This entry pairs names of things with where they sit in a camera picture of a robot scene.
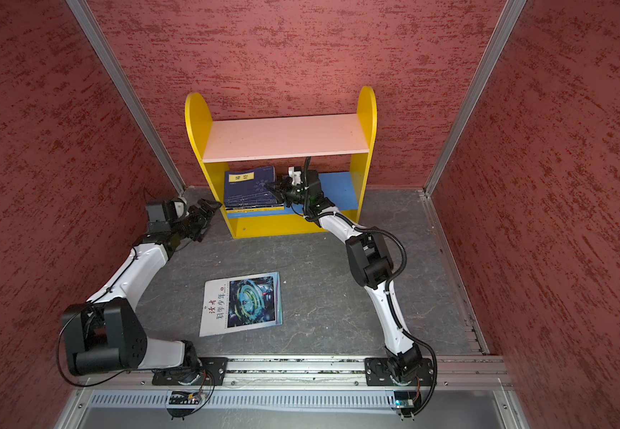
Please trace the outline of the navy book yellow label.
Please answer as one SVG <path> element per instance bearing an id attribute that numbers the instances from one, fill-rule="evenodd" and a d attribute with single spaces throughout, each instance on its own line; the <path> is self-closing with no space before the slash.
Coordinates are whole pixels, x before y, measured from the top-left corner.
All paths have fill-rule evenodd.
<path id="1" fill-rule="evenodd" d="M 224 179 L 224 205 L 229 210 L 278 207 L 280 203 L 269 189 L 275 181 L 273 166 L 245 172 L 229 171 Z"/>

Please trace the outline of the white science magazine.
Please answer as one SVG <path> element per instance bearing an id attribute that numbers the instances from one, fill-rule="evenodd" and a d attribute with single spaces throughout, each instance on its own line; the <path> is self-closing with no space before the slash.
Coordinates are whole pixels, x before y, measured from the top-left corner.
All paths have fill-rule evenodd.
<path id="1" fill-rule="evenodd" d="M 282 321 L 278 272 L 205 283 L 200 337 L 273 327 Z"/>

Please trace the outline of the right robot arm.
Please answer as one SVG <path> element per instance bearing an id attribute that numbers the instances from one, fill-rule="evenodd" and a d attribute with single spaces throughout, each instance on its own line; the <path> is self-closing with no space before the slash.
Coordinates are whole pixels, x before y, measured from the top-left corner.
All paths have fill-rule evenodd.
<path id="1" fill-rule="evenodd" d="M 390 375 L 398 384 L 410 382 L 424 359 L 408 332 L 394 291 L 394 281 L 407 264 L 405 247 L 390 232 L 364 227 L 342 214 L 324 196 L 318 180 L 307 184 L 286 177 L 267 183 L 265 189 L 285 207 L 300 206 L 300 215 L 308 223 L 331 232 L 345 244 L 351 274 L 367 291 L 380 321 Z"/>

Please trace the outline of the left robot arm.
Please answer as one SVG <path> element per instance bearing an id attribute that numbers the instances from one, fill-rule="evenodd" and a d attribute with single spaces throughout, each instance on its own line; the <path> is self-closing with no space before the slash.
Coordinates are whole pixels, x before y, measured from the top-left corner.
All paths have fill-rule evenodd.
<path id="1" fill-rule="evenodd" d="M 147 336 L 136 314 L 138 302 L 156 274 L 183 241 L 202 241 L 221 203 L 184 198 L 147 204 L 147 231 L 110 280 L 86 302 L 71 305 L 61 317 L 57 346 L 74 376 L 135 370 L 164 375 L 177 384 L 192 384 L 204 367 L 189 341 Z"/>

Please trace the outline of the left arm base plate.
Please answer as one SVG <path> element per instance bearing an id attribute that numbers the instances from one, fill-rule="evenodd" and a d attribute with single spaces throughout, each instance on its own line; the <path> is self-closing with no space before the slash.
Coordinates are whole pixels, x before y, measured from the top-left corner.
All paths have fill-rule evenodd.
<path id="1" fill-rule="evenodd" d="M 195 366 L 154 370 L 152 385 L 183 388 L 206 384 L 220 386 L 228 363 L 227 357 L 200 357 Z"/>

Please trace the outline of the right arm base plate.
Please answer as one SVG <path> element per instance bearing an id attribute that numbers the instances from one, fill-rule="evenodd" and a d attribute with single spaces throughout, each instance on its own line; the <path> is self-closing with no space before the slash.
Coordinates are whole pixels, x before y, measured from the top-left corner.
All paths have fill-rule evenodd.
<path id="1" fill-rule="evenodd" d="M 368 386 L 431 386 L 436 375 L 431 359 L 403 366 L 394 357 L 366 357 L 364 365 Z"/>

